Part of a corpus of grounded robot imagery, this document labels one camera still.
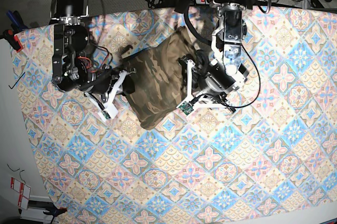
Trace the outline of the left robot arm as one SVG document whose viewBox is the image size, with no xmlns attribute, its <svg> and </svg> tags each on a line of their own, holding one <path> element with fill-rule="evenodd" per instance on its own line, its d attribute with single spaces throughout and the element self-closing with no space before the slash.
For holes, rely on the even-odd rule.
<svg viewBox="0 0 337 224">
<path fill-rule="evenodd" d="M 242 13 L 252 9 L 257 0 L 205 0 L 215 9 L 218 18 L 211 40 L 202 37 L 189 19 L 191 0 L 179 0 L 175 11 L 184 15 L 186 27 L 200 42 L 211 47 L 214 58 L 199 50 L 193 59 L 186 55 L 179 60 L 186 73 L 186 97 L 177 106 L 189 116 L 200 108 L 220 108 L 231 112 L 237 107 L 227 100 L 227 95 L 242 88 L 247 81 L 248 69 L 243 65 L 241 53 L 245 51 L 242 41 L 247 29 Z"/>
</svg>

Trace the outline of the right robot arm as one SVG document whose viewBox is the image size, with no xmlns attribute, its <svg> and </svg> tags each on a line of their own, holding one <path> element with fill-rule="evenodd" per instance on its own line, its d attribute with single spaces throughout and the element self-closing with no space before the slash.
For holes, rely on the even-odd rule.
<svg viewBox="0 0 337 224">
<path fill-rule="evenodd" d="M 52 0 L 52 83 L 61 92 L 83 92 L 105 122 L 118 114 L 115 97 L 134 92 L 133 70 L 109 65 L 112 54 L 99 45 L 101 39 L 94 38 L 85 23 L 88 4 L 89 0 Z"/>
</svg>

